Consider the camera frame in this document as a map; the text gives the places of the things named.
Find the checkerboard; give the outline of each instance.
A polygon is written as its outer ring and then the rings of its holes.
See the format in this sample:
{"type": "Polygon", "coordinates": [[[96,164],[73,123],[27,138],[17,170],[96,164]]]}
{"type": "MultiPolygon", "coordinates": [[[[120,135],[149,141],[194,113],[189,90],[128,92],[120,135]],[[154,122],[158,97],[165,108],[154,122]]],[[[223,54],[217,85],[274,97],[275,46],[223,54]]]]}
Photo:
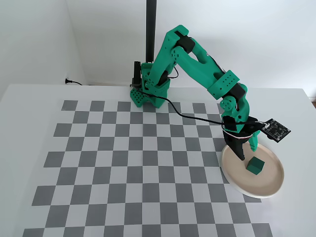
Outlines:
{"type": "MultiPolygon", "coordinates": [[[[174,103],[220,121],[219,104],[174,103]]],[[[272,237],[236,191],[221,126],[170,104],[64,101],[22,237],[272,237]]]]}

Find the round plate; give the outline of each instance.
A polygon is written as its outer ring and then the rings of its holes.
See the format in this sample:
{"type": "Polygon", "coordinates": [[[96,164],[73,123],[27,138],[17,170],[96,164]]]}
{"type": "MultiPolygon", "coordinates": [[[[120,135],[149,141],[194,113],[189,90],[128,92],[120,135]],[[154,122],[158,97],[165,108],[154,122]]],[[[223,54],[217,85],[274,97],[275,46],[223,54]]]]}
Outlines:
{"type": "Polygon", "coordinates": [[[221,167],[228,182],[241,193],[254,198],[269,198],[277,193],[284,180],[280,160],[268,148],[258,144],[253,152],[248,142],[244,143],[245,160],[240,160],[229,146],[222,151],[221,167]],[[252,157],[265,162],[262,171],[255,175],[246,169],[252,157]]]}

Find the robotic arm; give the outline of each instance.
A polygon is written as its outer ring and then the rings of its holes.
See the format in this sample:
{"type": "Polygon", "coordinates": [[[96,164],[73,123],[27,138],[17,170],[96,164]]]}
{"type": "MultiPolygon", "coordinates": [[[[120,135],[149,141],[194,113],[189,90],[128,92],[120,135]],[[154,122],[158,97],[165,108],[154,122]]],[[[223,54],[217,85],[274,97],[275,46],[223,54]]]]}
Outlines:
{"type": "Polygon", "coordinates": [[[188,33],[184,26],[177,26],[166,34],[154,63],[134,63],[130,96],[137,107],[150,101],[159,108],[167,98],[170,86],[168,75],[178,64],[216,100],[223,98],[220,106],[224,113],[219,124],[225,142],[244,160],[242,144],[249,141],[251,149],[256,151],[257,135],[267,124],[249,116],[249,104],[245,97],[247,87],[238,83],[239,78],[232,71],[225,72],[193,38],[188,37],[188,33]]]}

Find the tabletop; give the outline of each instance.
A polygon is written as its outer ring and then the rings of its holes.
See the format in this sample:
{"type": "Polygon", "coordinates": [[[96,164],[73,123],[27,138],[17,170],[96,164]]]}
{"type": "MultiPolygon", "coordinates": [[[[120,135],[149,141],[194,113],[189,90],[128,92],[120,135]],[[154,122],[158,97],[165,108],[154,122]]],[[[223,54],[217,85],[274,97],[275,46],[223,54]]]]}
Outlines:
{"type": "MultiPolygon", "coordinates": [[[[129,87],[11,85],[0,102],[0,236],[12,236],[28,180],[61,100],[129,101],[129,87]]],[[[170,88],[171,101],[215,101],[202,88],[170,88]]],[[[270,118],[292,132],[280,143],[265,135],[259,143],[273,151],[284,167],[284,183],[263,199],[278,220],[274,236],[313,236],[316,232],[314,145],[316,110],[301,89],[250,88],[250,115],[270,118]]]]}

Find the black cable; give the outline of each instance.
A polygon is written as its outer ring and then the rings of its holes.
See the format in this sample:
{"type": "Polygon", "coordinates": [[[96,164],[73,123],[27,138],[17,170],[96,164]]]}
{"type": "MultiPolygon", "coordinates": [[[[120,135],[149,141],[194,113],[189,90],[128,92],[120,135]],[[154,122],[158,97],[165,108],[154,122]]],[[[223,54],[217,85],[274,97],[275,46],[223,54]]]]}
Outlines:
{"type": "Polygon", "coordinates": [[[214,124],[218,124],[218,125],[238,125],[238,124],[255,124],[257,123],[258,121],[248,121],[248,122],[217,122],[217,121],[212,121],[212,120],[208,120],[208,119],[204,119],[204,118],[197,118],[197,117],[193,117],[193,116],[187,116],[187,115],[183,115],[181,113],[179,113],[176,109],[176,107],[173,105],[173,103],[167,99],[167,98],[164,98],[164,97],[161,97],[161,96],[156,96],[156,95],[152,95],[152,94],[148,94],[148,93],[145,93],[137,88],[135,88],[132,84],[130,85],[131,87],[133,87],[136,91],[138,91],[139,93],[142,93],[144,95],[147,95],[148,97],[155,97],[155,98],[159,98],[159,99],[163,99],[163,100],[166,100],[168,101],[171,106],[174,108],[175,112],[180,115],[181,117],[184,117],[184,118],[188,118],[188,119],[196,119],[196,120],[201,120],[201,121],[205,121],[205,122],[211,122],[211,123],[214,123],[214,124]]]}
{"type": "Polygon", "coordinates": [[[67,78],[65,79],[65,84],[67,84],[67,83],[77,83],[77,84],[79,84],[79,85],[82,85],[81,83],[79,83],[79,82],[76,82],[76,81],[73,81],[73,80],[68,80],[67,78]]]}
{"type": "Polygon", "coordinates": [[[168,77],[169,79],[175,79],[175,78],[177,78],[177,77],[179,76],[179,72],[178,72],[178,70],[176,69],[176,67],[174,67],[174,69],[175,69],[176,72],[177,72],[177,76],[176,76],[176,77],[168,77]]]}

